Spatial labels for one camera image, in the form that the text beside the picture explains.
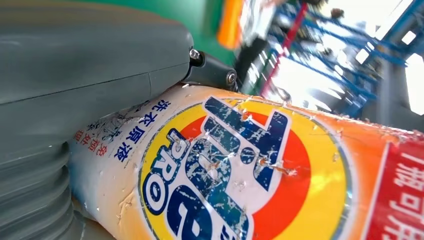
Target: red pole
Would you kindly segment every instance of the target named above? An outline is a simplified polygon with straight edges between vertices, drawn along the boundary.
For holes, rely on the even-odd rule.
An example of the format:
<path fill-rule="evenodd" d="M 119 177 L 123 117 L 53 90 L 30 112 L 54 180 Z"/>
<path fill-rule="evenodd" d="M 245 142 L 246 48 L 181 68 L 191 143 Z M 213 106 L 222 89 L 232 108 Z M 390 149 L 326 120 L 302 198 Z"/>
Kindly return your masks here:
<path fill-rule="evenodd" d="M 262 97 L 267 92 L 267 90 L 270 88 L 270 84 L 273 80 L 272 78 L 277 73 L 277 69 L 280 66 L 280 58 L 286 57 L 286 52 L 284 51 L 284 49 L 285 48 L 287 48 L 288 50 L 290 49 L 290 46 L 292 45 L 292 42 L 295 40 L 296 35 L 298 34 L 298 30 L 301 27 L 303 20 L 305 19 L 305 15 L 306 15 L 307 11 L 308 11 L 308 4 L 302 3 L 300 11 L 299 11 L 299 13 L 297 13 L 296 18 L 294 19 L 293 26 L 291 26 L 290 31 L 288 31 L 288 33 L 287 33 L 287 38 L 285 39 L 285 41 L 281 45 L 283 51 L 282 51 L 282 53 L 280 53 L 277 56 L 277 62 L 275 64 L 275 67 L 272 69 L 268 80 L 265 82 L 262 90 L 260 91 L 260 95 Z"/>

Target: window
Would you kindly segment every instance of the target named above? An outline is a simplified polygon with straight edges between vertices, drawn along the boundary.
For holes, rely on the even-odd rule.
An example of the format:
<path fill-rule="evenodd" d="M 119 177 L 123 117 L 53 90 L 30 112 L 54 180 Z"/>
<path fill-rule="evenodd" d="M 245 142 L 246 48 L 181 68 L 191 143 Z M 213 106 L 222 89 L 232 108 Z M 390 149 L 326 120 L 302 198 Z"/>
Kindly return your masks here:
<path fill-rule="evenodd" d="M 406 60 L 408 67 L 405 68 L 406 84 L 411 111 L 424 115 L 424 79 L 422 77 L 424 69 L 423 58 L 414 53 Z"/>

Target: yellow circle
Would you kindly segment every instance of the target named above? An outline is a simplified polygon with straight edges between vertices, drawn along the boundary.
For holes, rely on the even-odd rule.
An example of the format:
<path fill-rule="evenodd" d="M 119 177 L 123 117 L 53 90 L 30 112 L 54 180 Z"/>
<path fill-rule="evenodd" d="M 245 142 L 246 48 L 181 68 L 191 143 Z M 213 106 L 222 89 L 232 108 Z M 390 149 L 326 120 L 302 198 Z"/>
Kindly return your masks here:
<path fill-rule="evenodd" d="M 236 100 L 227 102 L 233 106 L 236 104 Z M 340 224 L 347 199 L 346 166 L 341 159 L 335 159 L 335 156 L 342 158 L 343 155 L 331 136 L 308 117 L 298 113 L 293 114 L 292 110 L 283 107 L 264 102 L 247 101 L 239 105 L 239 108 L 265 116 L 269 116 L 272 110 L 277 110 L 288 116 L 291 119 L 290 129 L 300 138 L 309 157 L 311 179 L 306 199 L 295 219 L 275 239 L 331 238 Z M 193 120 L 206 115 L 202 105 L 199 104 L 179 113 L 163 126 L 152 139 L 144 156 L 139 178 L 140 186 L 143 185 L 144 179 L 150 172 L 150 165 L 155 159 L 158 149 L 169 143 L 166 137 L 169 130 L 175 128 L 180 132 Z M 168 231 L 164 213 L 153 215 L 148 210 L 145 210 L 144 213 L 158 239 L 174 238 Z"/>

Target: red label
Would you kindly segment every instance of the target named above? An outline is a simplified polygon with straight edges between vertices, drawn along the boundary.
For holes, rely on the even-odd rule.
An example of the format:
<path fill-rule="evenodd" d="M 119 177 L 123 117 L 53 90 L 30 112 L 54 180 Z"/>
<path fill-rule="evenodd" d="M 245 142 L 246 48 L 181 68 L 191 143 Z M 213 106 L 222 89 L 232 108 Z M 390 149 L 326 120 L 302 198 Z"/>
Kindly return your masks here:
<path fill-rule="evenodd" d="M 370 208 L 367 240 L 424 240 L 424 151 L 390 143 L 380 167 L 378 192 Z"/>

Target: scratched label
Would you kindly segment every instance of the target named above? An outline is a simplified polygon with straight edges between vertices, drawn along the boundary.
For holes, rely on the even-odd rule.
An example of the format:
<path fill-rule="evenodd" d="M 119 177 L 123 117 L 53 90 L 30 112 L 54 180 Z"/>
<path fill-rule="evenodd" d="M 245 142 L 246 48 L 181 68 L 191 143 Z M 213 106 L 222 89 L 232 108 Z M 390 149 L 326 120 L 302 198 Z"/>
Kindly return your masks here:
<path fill-rule="evenodd" d="M 153 238 L 337 239 L 351 218 L 346 154 L 309 116 L 211 96 L 149 141 L 138 194 Z"/>

